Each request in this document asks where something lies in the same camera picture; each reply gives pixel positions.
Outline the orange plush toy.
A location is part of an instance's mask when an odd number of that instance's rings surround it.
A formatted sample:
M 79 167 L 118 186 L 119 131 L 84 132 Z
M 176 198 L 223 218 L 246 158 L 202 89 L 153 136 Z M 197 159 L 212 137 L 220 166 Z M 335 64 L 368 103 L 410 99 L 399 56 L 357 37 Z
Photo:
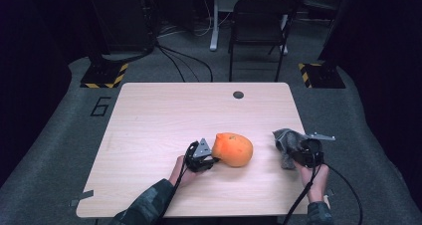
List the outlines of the orange plush toy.
M 232 167 L 248 164 L 253 152 L 253 144 L 247 137 L 232 132 L 217 133 L 212 147 L 212 157 Z

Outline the grey fuzzy hat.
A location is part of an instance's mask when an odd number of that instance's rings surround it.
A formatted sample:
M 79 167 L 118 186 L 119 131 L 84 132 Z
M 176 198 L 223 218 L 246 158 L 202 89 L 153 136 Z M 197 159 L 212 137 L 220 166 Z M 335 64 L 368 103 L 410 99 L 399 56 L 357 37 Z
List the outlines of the grey fuzzy hat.
M 289 128 L 278 129 L 273 132 L 273 136 L 275 138 L 276 148 L 281 153 L 281 168 L 294 169 L 295 165 L 292 153 L 302 148 L 301 142 L 306 137 Z

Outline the person's left hand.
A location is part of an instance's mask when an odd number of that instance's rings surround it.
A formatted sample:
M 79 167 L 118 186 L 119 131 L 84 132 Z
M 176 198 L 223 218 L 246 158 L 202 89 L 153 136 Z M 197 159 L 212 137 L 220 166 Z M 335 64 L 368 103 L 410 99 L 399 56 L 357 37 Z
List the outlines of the person's left hand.
M 175 186 L 176 184 L 179 184 L 180 186 L 187 185 L 192 182 L 197 176 L 199 176 L 199 173 L 192 172 L 189 169 L 184 171 L 183 165 L 184 156 L 180 155 L 177 157 L 173 170 L 168 178 L 168 181 L 173 186 Z

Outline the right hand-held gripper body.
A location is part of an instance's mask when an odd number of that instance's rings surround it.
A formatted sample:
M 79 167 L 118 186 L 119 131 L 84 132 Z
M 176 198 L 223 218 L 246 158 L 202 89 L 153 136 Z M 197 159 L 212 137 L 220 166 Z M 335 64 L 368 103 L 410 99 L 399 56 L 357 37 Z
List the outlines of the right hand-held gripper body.
M 335 137 L 322 135 L 315 132 L 312 134 L 306 134 L 305 138 L 305 140 L 300 142 L 299 150 L 292 153 L 292 158 L 301 166 L 307 168 L 316 168 L 317 166 L 323 164 L 323 151 L 321 142 L 323 140 L 335 141 Z

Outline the white desk leg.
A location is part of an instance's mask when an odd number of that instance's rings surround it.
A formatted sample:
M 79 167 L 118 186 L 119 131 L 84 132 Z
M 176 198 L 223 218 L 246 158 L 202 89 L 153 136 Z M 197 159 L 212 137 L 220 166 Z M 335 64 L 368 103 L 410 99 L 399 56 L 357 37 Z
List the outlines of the white desk leg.
M 286 26 L 288 23 L 288 17 L 289 17 L 288 15 L 283 15 L 282 20 L 281 20 L 281 29 L 283 31 L 283 36 L 285 37 L 285 39 L 286 39 L 286 30 L 287 30 Z M 283 53 L 283 56 L 288 54 L 288 48 L 286 44 L 287 43 L 285 42 L 282 46 L 280 46 L 280 50 Z
M 219 39 L 219 14 L 231 13 L 238 0 L 213 0 L 212 35 L 209 49 L 215 52 L 218 48 Z

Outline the person's right hand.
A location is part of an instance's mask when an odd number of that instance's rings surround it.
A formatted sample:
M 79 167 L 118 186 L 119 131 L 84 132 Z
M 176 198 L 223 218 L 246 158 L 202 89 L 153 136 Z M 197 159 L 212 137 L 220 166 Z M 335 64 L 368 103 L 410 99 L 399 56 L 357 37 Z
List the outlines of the person's right hand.
M 313 182 L 307 193 L 309 203 L 324 202 L 329 168 L 325 164 L 322 164 L 317 168 L 316 175 L 313 175 L 313 171 L 310 168 L 304 167 L 297 162 L 295 162 L 295 167 L 301 175 L 303 186 L 306 186 L 310 181 Z

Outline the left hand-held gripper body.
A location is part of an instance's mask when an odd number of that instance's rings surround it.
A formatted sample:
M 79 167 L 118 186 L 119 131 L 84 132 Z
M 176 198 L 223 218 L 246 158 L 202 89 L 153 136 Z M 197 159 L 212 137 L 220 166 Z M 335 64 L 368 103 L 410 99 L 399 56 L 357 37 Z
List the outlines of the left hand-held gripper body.
M 209 161 L 212 156 L 211 148 L 207 141 L 201 138 L 199 141 L 192 142 L 185 153 L 185 165 L 192 172 L 201 172 L 211 169 L 213 161 Z

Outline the dark cabinet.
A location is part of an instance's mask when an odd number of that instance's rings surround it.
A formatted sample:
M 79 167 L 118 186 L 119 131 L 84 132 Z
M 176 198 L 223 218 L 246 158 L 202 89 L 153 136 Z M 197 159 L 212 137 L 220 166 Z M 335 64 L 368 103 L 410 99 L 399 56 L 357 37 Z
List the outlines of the dark cabinet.
M 153 50 L 145 0 L 92 0 L 110 53 L 149 54 Z

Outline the black stand base yellow stripes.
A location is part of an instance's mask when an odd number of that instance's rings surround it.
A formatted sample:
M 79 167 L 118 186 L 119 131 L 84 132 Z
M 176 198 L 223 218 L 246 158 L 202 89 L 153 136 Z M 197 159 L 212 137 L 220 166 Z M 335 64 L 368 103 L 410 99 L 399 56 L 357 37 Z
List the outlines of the black stand base yellow stripes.
M 128 64 L 106 63 L 104 66 L 90 65 L 83 75 L 80 87 L 90 89 L 117 88 L 121 83 Z
M 344 89 L 336 68 L 330 69 L 323 64 L 300 63 L 299 69 L 305 86 L 309 89 Z

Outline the black folding chair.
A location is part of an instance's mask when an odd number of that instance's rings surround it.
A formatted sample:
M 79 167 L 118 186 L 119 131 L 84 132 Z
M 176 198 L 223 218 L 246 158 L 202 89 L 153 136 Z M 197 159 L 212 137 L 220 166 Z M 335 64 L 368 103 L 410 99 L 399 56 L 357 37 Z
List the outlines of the black folding chair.
M 269 54 L 275 48 L 280 51 L 275 81 L 279 79 L 283 63 L 283 53 L 280 50 L 287 43 L 293 20 L 299 3 L 297 0 L 238 0 L 233 9 L 231 20 L 231 35 L 228 53 L 229 81 L 233 79 L 234 46 L 270 46 Z M 286 39 L 281 29 L 283 15 L 288 15 Z

